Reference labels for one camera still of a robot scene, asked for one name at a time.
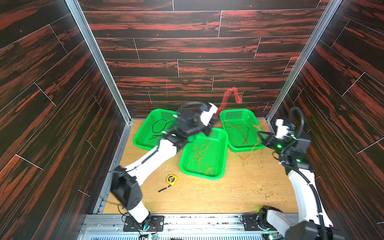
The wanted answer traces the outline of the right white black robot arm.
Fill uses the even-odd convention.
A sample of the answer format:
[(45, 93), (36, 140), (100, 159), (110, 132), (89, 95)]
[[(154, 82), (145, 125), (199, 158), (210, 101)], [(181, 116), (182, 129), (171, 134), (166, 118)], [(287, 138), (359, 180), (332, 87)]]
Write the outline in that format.
[(273, 150), (273, 156), (284, 167), (293, 186), (299, 210), (297, 224), (271, 206), (263, 206), (257, 216), (262, 231), (275, 229), (285, 240), (343, 240), (326, 214), (315, 183), (315, 171), (305, 156), (311, 137), (304, 132), (305, 117), (293, 107), (287, 120), (277, 119), (275, 133), (259, 132), (262, 144)]

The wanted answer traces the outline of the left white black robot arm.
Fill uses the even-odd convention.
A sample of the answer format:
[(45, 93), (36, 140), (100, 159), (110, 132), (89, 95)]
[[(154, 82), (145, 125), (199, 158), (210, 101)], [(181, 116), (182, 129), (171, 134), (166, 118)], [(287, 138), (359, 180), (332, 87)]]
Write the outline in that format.
[(174, 114), (172, 126), (161, 131), (157, 145), (134, 163), (112, 171), (110, 191), (132, 217), (140, 230), (151, 223), (151, 213), (142, 199), (141, 185), (163, 163), (173, 158), (199, 133), (208, 136), (218, 121), (219, 108), (212, 103), (188, 102)]

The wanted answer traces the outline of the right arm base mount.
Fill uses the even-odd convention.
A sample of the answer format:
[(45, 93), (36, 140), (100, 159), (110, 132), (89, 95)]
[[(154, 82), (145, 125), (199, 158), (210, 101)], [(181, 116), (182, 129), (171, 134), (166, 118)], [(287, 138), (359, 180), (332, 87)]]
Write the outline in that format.
[(259, 214), (242, 214), (240, 216), (240, 222), (243, 224), (246, 232), (254, 231), (277, 231), (272, 225), (267, 222), (263, 222), (263, 219), (259, 218)]

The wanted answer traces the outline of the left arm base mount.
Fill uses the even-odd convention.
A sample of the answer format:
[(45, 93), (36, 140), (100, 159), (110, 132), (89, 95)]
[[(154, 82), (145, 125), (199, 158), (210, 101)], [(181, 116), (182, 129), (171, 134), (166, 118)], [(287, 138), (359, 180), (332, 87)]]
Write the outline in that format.
[(123, 232), (162, 232), (165, 216), (150, 215), (142, 223), (137, 222), (132, 216), (127, 216), (124, 222)]

